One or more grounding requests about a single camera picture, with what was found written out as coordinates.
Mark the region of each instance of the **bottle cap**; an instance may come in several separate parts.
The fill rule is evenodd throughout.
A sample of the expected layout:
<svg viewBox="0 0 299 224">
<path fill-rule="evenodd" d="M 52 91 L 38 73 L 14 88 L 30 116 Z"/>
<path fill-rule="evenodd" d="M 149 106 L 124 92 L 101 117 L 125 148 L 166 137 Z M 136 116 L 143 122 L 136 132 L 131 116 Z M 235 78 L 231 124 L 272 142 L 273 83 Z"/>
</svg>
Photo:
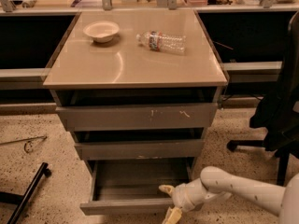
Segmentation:
<svg viewBox="0 0 299 224">
<path fill-rule="evenodd" d="M 137 34 L 137 35 L 136 35 L 136 39 L 137 39 L 137 41 L 141 41 L 141 35 L 140 35 L 140 34 Z"/>
</svg>

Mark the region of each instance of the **speckled floor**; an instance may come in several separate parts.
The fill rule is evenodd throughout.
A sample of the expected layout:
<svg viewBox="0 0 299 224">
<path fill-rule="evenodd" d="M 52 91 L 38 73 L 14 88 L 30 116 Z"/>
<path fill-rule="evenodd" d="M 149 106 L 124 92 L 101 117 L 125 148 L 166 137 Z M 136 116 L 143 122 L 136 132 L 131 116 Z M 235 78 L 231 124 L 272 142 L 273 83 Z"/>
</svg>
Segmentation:
<svg viewBox="0 0 299 224">
<path fill-rule="evenodd" d="M 23 211 L 19 223 L 30 224 L 155 224 L 162 223 L 164 214 L 116 215 L 85 217 L 79 209 L 87 202 L 90 192 L 90 174 L 78 158 L 73 140 L 55 114 L 44 112 L 38 106 L 22 112 L 17 107 L 13 112 L 0 106 L 0 142 L 46 135 L 44 141 L 35 140 L 1 146 L 0 190 L 19 194 L 25 192 L 39 165 L 45 161 L 52 170 L 52 176 L 42 179 L 33 198 Z M 43 114 L 31 114 L 42 111 Z M 272 153 L 261 148 L 242 147 L 235 153 L 226 149 L 230 139 L 262 139 L 265 130 L 251 130 L 249 118 L 254 107 L 218 110 L 212 127 L 206 135 L 206 145 L 196 163 L 194 175 L 199 176 L 203 167 L 214 165 L 234 175 L 241 175 L 265 182 L 275 183 L 278 160 Z M 299 172 L 299 161 L 291 157 L 287 180 Z M 12 213 L 11 205 L 0 205 L 0 223 L 7 223 Z M 264 224 L 278 223 L 278 219 L 260 208 L 232 197 L 225 203 L 205 204 L 201 211 L 185 214 L 180 224 Z"/>
</svg>

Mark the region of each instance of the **bottle label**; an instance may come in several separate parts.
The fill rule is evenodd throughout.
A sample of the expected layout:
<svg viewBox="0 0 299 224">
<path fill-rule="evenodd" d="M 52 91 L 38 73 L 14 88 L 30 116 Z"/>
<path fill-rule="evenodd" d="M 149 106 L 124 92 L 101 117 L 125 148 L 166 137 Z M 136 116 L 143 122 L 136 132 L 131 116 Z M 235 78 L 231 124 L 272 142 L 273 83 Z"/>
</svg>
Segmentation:
<svg viewBox="0 0 299 224">
<path fill-rule="evenodd" d="M 160 50 L 162 42 L 162 33 L 152 31 L 149 36 L 149 48 L 153 50 Z"/>
</svg>

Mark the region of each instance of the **clear plastic bottle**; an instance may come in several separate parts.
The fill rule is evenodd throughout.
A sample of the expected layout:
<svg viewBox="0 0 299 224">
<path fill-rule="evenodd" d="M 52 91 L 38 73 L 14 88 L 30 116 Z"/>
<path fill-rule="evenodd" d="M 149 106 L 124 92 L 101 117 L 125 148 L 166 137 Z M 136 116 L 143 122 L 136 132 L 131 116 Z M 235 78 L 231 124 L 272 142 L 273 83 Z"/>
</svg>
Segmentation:
<svg viewBox="0 0 299 224">
<path fill-rule="evenodd" d="M 185 53 L 184 35 L 167 35 L 157 31 L 138 34 L 136 39 L 146 48 L 183 55 Z"/>
</svg>

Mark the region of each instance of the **chair wheel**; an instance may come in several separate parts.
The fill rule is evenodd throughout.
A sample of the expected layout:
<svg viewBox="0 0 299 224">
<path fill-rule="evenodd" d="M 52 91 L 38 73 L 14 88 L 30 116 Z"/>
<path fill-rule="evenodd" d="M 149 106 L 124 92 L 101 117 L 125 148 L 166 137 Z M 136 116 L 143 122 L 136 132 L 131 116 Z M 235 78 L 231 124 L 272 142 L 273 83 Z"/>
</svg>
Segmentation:
<svg viewBox="0 0 299 224">
<path fill-rule="evenodd" d="M 50 177 L 52 175 L 52 172 L 50 171 L 49 168 L 47 168 L 44 172 L 45 177 Z"/>
<path fill-rule="evenodd" d="M 227 149 L 229 149 L 230 151 L 234 152 L 235 149 L 237 148 L 237 144 L 230 141 L 227 145 L 226 145 Z"/>
</svg>

